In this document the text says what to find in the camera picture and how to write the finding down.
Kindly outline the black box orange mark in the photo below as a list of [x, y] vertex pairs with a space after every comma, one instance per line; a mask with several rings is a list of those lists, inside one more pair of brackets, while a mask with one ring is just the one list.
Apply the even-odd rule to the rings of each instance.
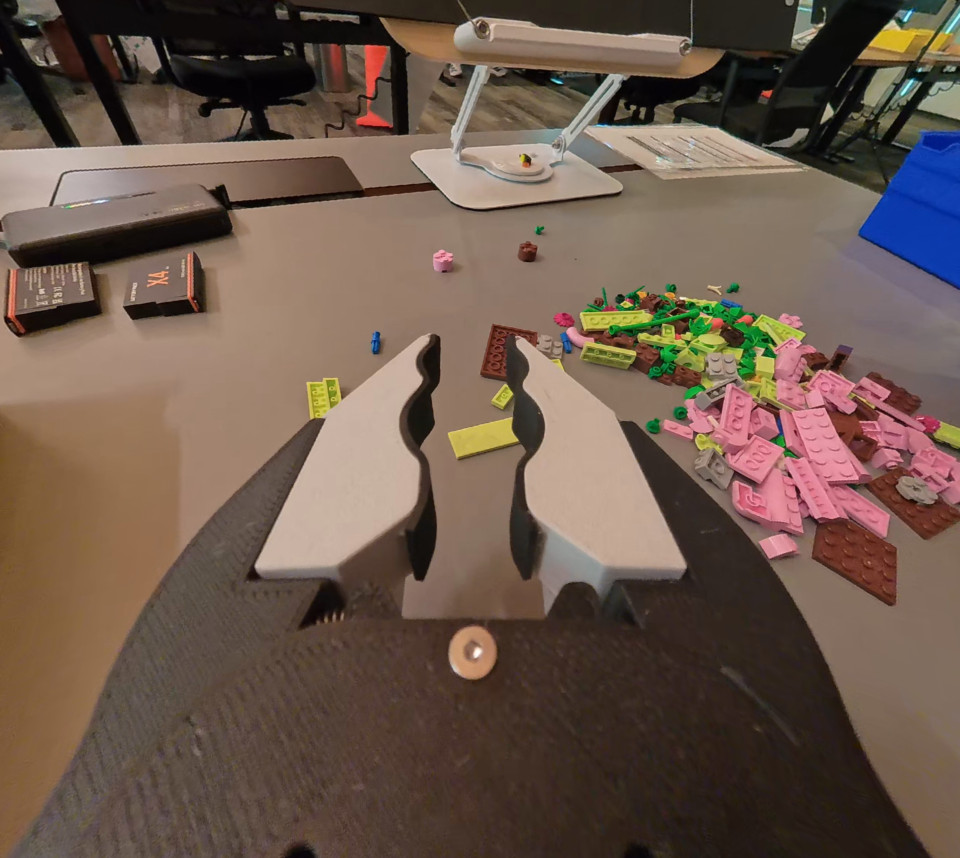
[[198, 252], [165, 252], [133, 262], [123, 308], [133, 321], [204, 313], [206, 279]]

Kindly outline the black office chair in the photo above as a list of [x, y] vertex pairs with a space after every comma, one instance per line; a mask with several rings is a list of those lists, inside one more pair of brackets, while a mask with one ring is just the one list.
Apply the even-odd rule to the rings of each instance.
[[905, 1], [845, 0], [811, 42], [782, 62], [778, 71], [770, 60], [755, 69], [759, 82], [772, 86], [765, 103], [758, 97], [746, 101], [737, 96], [749, 56], [731, 52], [721, 99], [677, 105], [673, 123], [688, 120], [717, 127], [761, 146], [790, 139], [798, 130], [814, 135], [836, 86]]
[[271, 128], [267, 109], [305, 106], [301, 95], [317, 79], [312, 66], [298, 55], [260, 59], [197, 58], [174, 55], [169, 60], [173, 81], [203, 101], [198, 114], [210, 117], [217, 109], [238, 108], [248, 127], [238, 128], [228, 141], [287, 140], [293, 135]]

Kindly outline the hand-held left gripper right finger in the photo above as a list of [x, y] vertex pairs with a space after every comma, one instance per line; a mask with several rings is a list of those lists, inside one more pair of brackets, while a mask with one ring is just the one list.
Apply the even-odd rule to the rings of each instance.
[[674, 581], [688, 564], [615, 412], [527, 340], [506, 340], [511, 428], [523, 446], [510, 552], [549, 612], [567, 585], [604, 600], [622, 580]]

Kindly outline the small yellow crate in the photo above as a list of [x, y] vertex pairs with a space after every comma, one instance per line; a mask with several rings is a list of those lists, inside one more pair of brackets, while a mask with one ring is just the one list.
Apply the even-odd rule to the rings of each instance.
[[881, 30], [870, 42], [869, 47], [886, 52], [916, 58], [923, 50], [932, 53], [949, 49], [954, 33], [935, 33], [932, 29], [909, 29], [890, 27]]

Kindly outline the grey square plate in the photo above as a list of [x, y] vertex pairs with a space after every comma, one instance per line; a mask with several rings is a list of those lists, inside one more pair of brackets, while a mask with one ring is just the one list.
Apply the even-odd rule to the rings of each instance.
[[713, 448], [700, 450], [693, 462], [693, 469], [702, 480], [726, 491], [734, 479], [734, 470], [726, 457]]

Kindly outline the printed paper sheet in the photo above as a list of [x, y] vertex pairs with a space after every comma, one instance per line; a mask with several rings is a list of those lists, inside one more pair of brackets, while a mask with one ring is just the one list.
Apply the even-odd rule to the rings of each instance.
[[594, 125], [585, 133], [663, 180], [783, 175], [806, 169], [710, 126]]

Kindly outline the small black box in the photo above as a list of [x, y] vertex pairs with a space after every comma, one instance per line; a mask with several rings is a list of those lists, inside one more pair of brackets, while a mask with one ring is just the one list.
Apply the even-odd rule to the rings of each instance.
[[16, 337], [101, 313], [97, 276], [88, 262], [6, 272], [3, 319]]

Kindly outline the brown square studded plate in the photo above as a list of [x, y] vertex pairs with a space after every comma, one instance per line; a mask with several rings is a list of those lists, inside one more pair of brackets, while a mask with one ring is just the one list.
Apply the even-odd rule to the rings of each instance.
[[892, 468], [866, 483], [866, 489], [924, 540], [933, 539], [958, 524], [959, 512], [939, 496], [931, 506], [905, 501], [895, 488], [896, 480], [904, 475], [914, 476], [907, 469]]
[[854, 521], [820, 522], [811, 558], [888, 607], [896, 605], [898, 551], [889, 541]]

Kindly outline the brown rectangular plate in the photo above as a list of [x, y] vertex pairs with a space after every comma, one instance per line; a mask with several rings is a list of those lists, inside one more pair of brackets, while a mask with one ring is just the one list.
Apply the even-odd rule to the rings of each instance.
[[486, 379], [506, 380], [507, 344], [510, 338], [525, 340], [535, 347], [539, 334], [530, 329], [493, 324], [487, 337], [480, 375]]

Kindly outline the orange traffic cone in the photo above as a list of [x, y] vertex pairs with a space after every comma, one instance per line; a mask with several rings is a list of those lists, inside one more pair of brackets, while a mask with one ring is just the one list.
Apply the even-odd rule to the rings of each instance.
[[384, 45], [364, 46], [365, 87], [358, 100], [356, 125], [390, 130], [393, 127], [391, 50]]

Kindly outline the pile of mixed toy bricks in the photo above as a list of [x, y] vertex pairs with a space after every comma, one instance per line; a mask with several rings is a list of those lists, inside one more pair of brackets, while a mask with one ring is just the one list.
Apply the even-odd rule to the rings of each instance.
[[557, 340], [536, 343], [556, 363], [578, 351], [681, 389], [683, 403], [648, 420], [647, 433], [722, 453], [733, 508], [773, 534], [794, 539], [808, 521], [850, 519], [885, 539], [894, 514], [866, 483], [892, 468], [958, 511], [957, 425], [923, 414], [919, 396], [880, 372], [849, 376], [852, 348], [823, 354], [800, 318], [750, 313], [726, 289], [711, 294], [684, 297], [675, 284], [612, 300], [602, 291], [578, 315], [555, 315]]

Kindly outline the blue plastic bin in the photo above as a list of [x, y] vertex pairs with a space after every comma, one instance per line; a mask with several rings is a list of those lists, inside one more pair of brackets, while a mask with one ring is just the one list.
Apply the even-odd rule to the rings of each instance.
[[959, 287], [959, 132], [922, 132], [859, 237]]

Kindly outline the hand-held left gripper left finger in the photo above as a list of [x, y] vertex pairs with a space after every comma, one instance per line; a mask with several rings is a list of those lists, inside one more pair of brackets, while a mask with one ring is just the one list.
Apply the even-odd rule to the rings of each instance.
[[441, 339], [414, 340], [329, 411], [254, 563], [261, 579], [401, 585], [437, 537], [422, 445], [434, 428]]

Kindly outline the lime smooth tile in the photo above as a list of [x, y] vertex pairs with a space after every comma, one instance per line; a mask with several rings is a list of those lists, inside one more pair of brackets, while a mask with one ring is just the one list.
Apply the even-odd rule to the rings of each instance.
[[447, 433], [457, 460], [463, 460], [519, 444], [513, 421], [504, 418]]

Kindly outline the long flat black device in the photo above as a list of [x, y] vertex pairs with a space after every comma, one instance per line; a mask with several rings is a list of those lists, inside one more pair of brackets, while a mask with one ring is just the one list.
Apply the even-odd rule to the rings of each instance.
[[11, 212], [2, 218], [2, 236], [21, 268], [101, 264], [230, 235], [230, 204], [188, 183]]

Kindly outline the white stand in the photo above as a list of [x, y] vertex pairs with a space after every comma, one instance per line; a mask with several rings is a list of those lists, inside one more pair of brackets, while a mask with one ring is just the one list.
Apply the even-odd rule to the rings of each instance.
[[[452, 204], [462, 207], [487, 210], [617, 194], [617, 181], [603, 178], [594, 166], [569, 154], [573, 141], [631, 74], [651, 71], [689, 79], [706, 68], [696, 61], [713, 55], [694, 48], [693, 30], [684, 35], [599, 32], [575, 28], [569, 20], [558, 19], [559, 12], [551, 12], [546, 23], [534, 21], [531, 0], [478, 12], [468, 10], [462, 0], [455, 2], [464, 21], [454, 29], [452, 44], [474, 72], [451, 129], [450, 151], [424, 150], [411, 159]], [[570, 70], [582, 65], [607, 74], [551, 143], [467, 147], [467, 126], [496, 57], [507, 67]]]

